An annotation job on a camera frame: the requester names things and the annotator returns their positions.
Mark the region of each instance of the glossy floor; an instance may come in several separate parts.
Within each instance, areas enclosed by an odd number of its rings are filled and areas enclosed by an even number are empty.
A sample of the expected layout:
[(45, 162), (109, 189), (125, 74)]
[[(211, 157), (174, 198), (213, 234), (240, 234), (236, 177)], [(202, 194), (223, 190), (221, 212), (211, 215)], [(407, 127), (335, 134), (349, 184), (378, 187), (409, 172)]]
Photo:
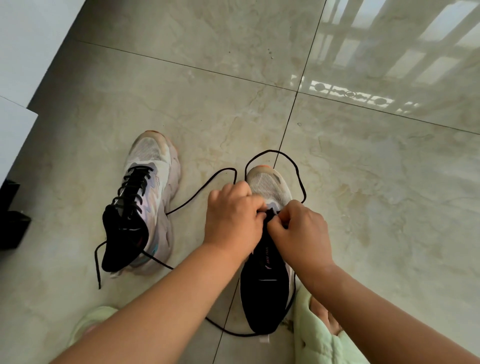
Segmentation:
[[(96, 289), (101, 214), (147, 129), (180, 152), (172, 206), (280, 147), (329, 223), (335, 260), (480, 354), (479, 11), (466, 0), (88, 1), (10, 173), (22, 184), (13, 207), (33, 222), (0, 256), (3, 362), (46, 363), (87, 310), (121, 307), (165, 275), (103, 275)], [(293, 167), (279, 157), (276, 168), (300, 198)], [(171, 216), (173, 266), (202, 241), (206, 196)], [(236, 278), (210, 316), (248, 330)], [(292, 333), (286, 322), (265, 344), (203, 323), (180, 362), (292, 363)]]

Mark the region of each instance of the person's right arm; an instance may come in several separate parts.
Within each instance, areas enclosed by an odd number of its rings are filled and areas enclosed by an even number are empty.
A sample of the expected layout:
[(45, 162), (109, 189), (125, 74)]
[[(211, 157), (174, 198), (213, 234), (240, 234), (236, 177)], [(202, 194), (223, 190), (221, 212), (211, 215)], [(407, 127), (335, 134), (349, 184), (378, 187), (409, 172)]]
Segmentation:
[(322, 215), (292, 200), (268, 223), (268, 232), (307, 290), (332, 313), (371, 364), (480, 363), (475, 355), (338, 267)]

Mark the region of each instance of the light green slipper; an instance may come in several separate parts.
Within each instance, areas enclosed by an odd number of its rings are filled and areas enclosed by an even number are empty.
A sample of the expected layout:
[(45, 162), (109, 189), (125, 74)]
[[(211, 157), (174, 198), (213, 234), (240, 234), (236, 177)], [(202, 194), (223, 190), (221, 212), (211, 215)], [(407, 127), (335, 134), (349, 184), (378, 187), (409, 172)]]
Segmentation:
[(312, 295), (303, 286), (295, 298), (294, 340), (296, 364), (368, 364), (348, 335), (332, 335), (310, 311)]
[(75, 344), (84, 334), (94, 329), (117, 311), (118, 310), (116, 308), (109, 306), (100, 306), (89, 311), (75, 325), (75, 328), (70, 335), (70, 340), (68, 341), (67, 347)]

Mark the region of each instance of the white furniture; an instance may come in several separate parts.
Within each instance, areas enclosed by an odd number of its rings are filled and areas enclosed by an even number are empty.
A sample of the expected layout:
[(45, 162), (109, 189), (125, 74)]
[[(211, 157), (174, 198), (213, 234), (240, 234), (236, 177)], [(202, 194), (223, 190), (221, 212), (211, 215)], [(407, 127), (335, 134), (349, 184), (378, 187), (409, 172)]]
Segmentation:
[(36, 114), (26, 107), (84, 0), (0, 0), (0, 185)]

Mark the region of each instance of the tile grout line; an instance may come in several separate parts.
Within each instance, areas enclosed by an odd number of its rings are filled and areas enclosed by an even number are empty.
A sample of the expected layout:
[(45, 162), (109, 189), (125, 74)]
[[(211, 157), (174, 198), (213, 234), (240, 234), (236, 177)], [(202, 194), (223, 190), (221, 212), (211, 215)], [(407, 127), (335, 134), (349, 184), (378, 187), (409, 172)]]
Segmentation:
[(163, 60), (163, 59), (161, 59), (161, 58), (156, 58), (156, 57), (152, 57), (152, 56), (146, 56), (146, 55), (144, 55), (144, 54), (135, 53), (135, 52), (130, 52), (129, 50), (123, 50), (123, 49), (118, 49), (118, 48), (114, 48), (114, 47), (104, 46), (104, 45), (102, 45), (102, 44), (90, 43), (90, 42), (87, 42), (87, 41), (84, 41), (84, 40), (75, 39), (75, 38), (70, 38), (70, 39), (71, 39), (71, 40), (74, 40), (75, 42), (79, 42), (79, 43), (85, 43), (85, 44), (90, 44), (90, 45), (92, 45), (92, 46), (103, 47), (103, 48), (107, 48), (107, 49), (113, 49), (113, 50), (117, 50), (117, 51), (119, 51), (119, 52), (130, 53), (130, 54), (134, 54), (134, 55), (140, 56), (140, 57), (147, 57), (147, 58), (151, 58), (151, 59), (154, 59), (154, 60), (157, 60), (157, 61), (173, 63), (173, 64), (177, 64), (177, 65), (179, 65), (179, 66), (190, 67), (190, 68), (194, 68), (194, 69), (200, 70), (200, 71), (211, 72), (211, 73), (215, 73), (215, 74), (220, 74), (220, 75), (222, 75), (222, 76), (233, 77), (233, 78), (237, 78), (237, 79), (243, 80), (243, 81), (254, 82), (254, 83), (256, 83), (256, 84), (261, 84), (261, 85), (265, 85), (265, 86), (276, 87), (276, 88), (280, 88), (280, 89), (282, 89), (282, 90), (287, 90), (287, 91), (295, 92), (295, 90), (291, 90), (291, 89), (289, 89), (289, 88), (285, 88), (285, 87), (281, 87), (281, 86), (277, 86), (277, 85), (270, 85), (270, 84), (266, 84), (266, 83), (263, 83), (263, 82), (260, 82), (260, 81), (248, 80), (248, 79), (246, 79), (246, 78), (242, 78), (242, 77), (238, 77), (238, 76), (232, 76), (231, 74), (226, 74), (226, 73), (221, 73), (221, 72), (206, 70), (206, 69), (204, 69), (204, 68), (195, 67), (195, 66), (190, 66), (190, 65), (188, 65), (188, 64), (183, 64), (183, 63), (178, 63), (178, 62), (174, 62), (174, 61)]
[(392, 113), (392, 112), (388, 112), (388, 111), (384, 111), (384, 110), (371, 109), (371, 108), (368, 108), (368, 107), (363, 106), (363, 105), (350, 104), (350, 103), (348, 103), (348, 102), (341, 101), (341, 100), (335, 100), (335, 99), (333, 99), (333, 98), (327, 98), (327, 97), (323, 97), (323, 96), (319, 96), (319, 95), (307, 94), (307, 93), (301, 92), (301, 91), (299, 91), (299, 93), (300, 93), (300, 94), (303, 94), (303, 95), (307, 95), (307, 96), (318, 97), (318, 98), (321, 98), (321, 99), (323, 99), (323, 100), (339, 102), (339, 103), (345, 104), (345, 105), (356, 106), (356, 107), (358, 107), (358, 108), (367, 109), (367, 110), (371, 110), (371, 111), (377, 111), (377, 112), (381, 112), (381, 113), (383, 113), (383, 114), (398, 116), (398, 117), (401, 117), (401, 118), (410, 119), (410, 120), (414, 120), (414, 121), (420, 121), (420, 122), (424, 122), (424, 123), (427, 123), (427, 124), (430, 124), (430, 125), (440, 126), (440, 127), (442, 127), (442, 128), (453, 129), (453, 130), (456, 130), (456, 131), (458, 131), (458, 132), (464, 132), (464, 133), (470, 133), (470, 134), (480, 135), (480, 133), (471, 132), (471, 131), (469, 131), (469, 130), (458, 129), (458, 128), (455, 128), (455, 127), (453, 127), (453, 126), (448, 126), (448, 125), (441, 125), (441, 124), (437, 124), (437, 123), (434, 123), (434, 122), (431, 122), (431, 121), (415, 119), (415, 118), (412, 118), (412, 117), (410, 117), (410, 116), (398, 115), (398, 114), (394, 114), (394, 113)]
[[(232, 302), (230, 302), (230, 307), (228, 308), (228, 313), (227, 313), (227, 317), (225, 318), (225, 323), (223, 324), (223, 328), (225, 328), (225, 326), (227, 325), (228, 316), (230, 315), (230, 311), (231, 311), (232, 305), (233, 305), (233, 299), (235, 298), (235, 294), (237, 294), (237, 288), (239, 286), (239, 283), (240, 283), (240, 278), (238, 279), (237, 285), (235, 286), (235, 291), (233, 291)], [(220, 340), (218, 341), (218, 345), (216, 346), (215, 355), (213, 357), (212, 364), (215, 363), (216, 354), (218, 353), (218, 348), (220, 347), (220, 342), (222, 341), (222, 337), (223, 337), (223, 331), (220, 334)]]
[[(303, 72), (301, 73), (301, 76), (300, 76), (300, 79), (299, 79), (299, 86), (297, 88), (297, 92), (295, 93), (295, 98), (293, 99), (292, 109), (290, 110), (290, 115), (288, 116), (287, 124), (285, 126), (285, 130), (283, 131), (282, 140), (280, 141), (280, 146), (278, 147), (278, 150), (280, 150), (282, 148), (283, 139), (285, 138), (285, 134), (287, 132), (288, 123), (290, 123), (290, 117), (292, 116), (293, 107), (295, 106), (295, 101), (297, 101), (297, 95), (299, 94), (299, 91), (300, 91), (300, 85), (301, 85), (301, 82), (302, 82), (302, 78), (303, 78), (303, 75), (305, 74), (305, 70), (307, 69), (308, 58), (310, 58), (310, 53), (312, 52), (313, 44), (315, 43), (315, 37), (317, 36), (318, 27), (320, 26), (320, 21), (322, 21), (322, 15), (324, 13), (325, 5), (327, 4), (327, 1), (328, 0), (325, 0), (324, 6), (322, 7), (322, 11), (320, 12), (320, 18), (318, 19), (317, 27), (315, 28), (315, 32), (313, 34), (312, 44), (310, 45), (310, 50), (308, 51), (307, 60), (305, 61), (305, 66), (303, 67)], [(279, 153), (276, 154), (275, 163), (273, 164), (273, 168), (275, 168), (275, 166), (276, 166), (276, 161), (278, 160), (278, 154)]]

